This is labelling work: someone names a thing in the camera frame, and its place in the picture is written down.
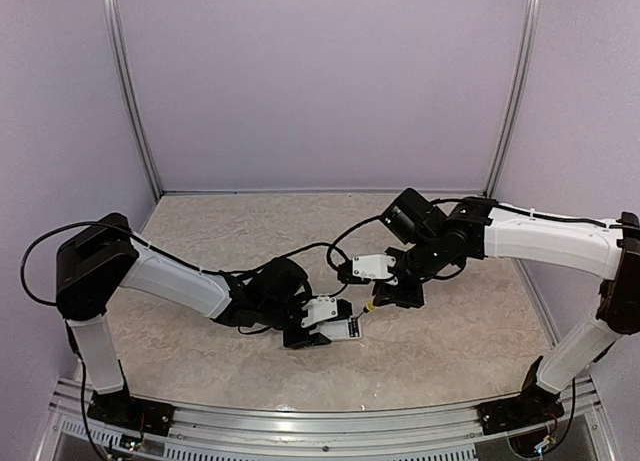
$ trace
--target marbled surface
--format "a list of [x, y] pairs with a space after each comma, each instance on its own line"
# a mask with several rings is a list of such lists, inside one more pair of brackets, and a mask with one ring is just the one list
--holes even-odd
[[[255, 267], [333, 240], [379, 214], [388, 194], [165, 196], [144, 231], [163, 249], [210, 269]], [[341, 246], [350, 256], [398, 246], [380, 224]], [[295, 259], [315, 292], [339, 284], [318, 249]], [[359, 312], [370, 286], [343, 295]], [[281, 334], [242, 336], [150, 295], [119, 290], [108, 319], [135, 394], [251, 409], [348, 411], [474, 400], [517, 391], [544, 333], [510, 260], [469, 261], [463, 275], [424, 286], [420, 310], [365, 315], [360, 341], [291, 351]]]

